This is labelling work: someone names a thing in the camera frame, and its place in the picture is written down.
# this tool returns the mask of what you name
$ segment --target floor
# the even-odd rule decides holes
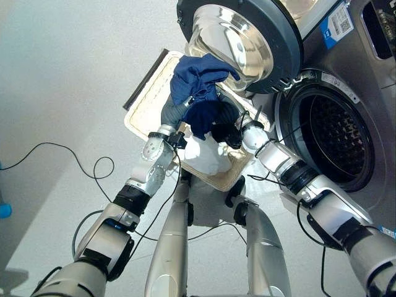
[[[101,185],[110,197],[121,189],[144,142],[123,124],[123,103],[162,48],[183,51],[176,1],[13,1],[0,12],[0,160],[20,160],[34,145],[67,145],[92,173],[102,156],[114,160]],[[98,164],[98,175],[111,165]],[[246,173],[264,174],[257,163]],[[143,232],[175,184],[176,174],[150,201],[138,230]],[[190,236],[230,220],[222,197],[196,181],[196,220]],[[0,220],[0,296],[30,296],[52,268],[72,261],[71,239],[80,220],[102,209],[106,199],[81,172],[67,150],[36,149],[23,163],[0,173],[0,202],[11,217]],[[258,201],[275,225],[285,250],[293,296],[322,296],[322,249],[305,237],[287,211],[276,185],[248,179],[246,195]],[[149,236],[158,236],[169,205]],[[92,220],[83,226],[81,234]],[[242,234],[246,232],[238,227]],[[143,240],[107,296],[144,295],[155,243]],[[230,226],[189,243],[189,295],[245,294],[246,251]],[[364,296],[342,252],[329,251],[325,287],[332,296]]]

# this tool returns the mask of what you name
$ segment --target white cloth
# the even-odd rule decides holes
[[[231,162],[226,153],[226,144],[218,144],[211,133],[205,140],[194,136],[187,138],[184,162],[195,170],[207,175],[216,175],[231,169]]]

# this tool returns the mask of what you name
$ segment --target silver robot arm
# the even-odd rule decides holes
[[[367,296],[396,294],[396,243],[372,225],[369,214],[323,174],[283,144],[269,140],[250,117],[243,145],[308,211],[308,222],[329,247],[344,250]]]
[[[82,238],[74,263],[62,268],[32,296],[102,297],[107,281],[117,279],[129,261],[134,241],[128,231],[140,222],[150,198],[162,185],[183,135],[162,125],[150,133],[131,178]]]

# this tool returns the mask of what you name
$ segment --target blue cloth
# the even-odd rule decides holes
[[[191,126],[192,133],[201,139],[210,131],[222,107],[216,94],[216,82],[223,82],[231,74],[239,75],[231,65],[211,54],[202,58],[183,56],[174,69],[171,79],[171,97],[175,105],[184,103],[189,96],[194,98],[182,120]]]

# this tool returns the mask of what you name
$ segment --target washing machine door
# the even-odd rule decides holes
[[[303,42],[279,0],[179,0],[177,14],[187,54],[231,64],[241,77],[226,81],[233,90],[275,93],[301,70]]]

